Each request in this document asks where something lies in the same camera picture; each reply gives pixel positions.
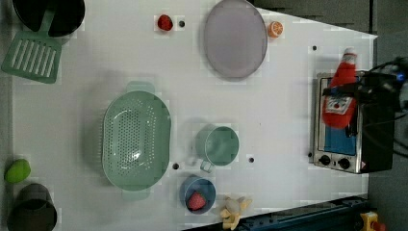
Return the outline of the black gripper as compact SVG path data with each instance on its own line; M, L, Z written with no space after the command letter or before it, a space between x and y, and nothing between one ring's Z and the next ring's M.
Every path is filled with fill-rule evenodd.
M407 110L407 64L381 64L366 71L358 84L345 84L325 88L324 96L354 96L361 105L371 104L393 111ZM348 138L358 133L358 108L355 108L345 127Z

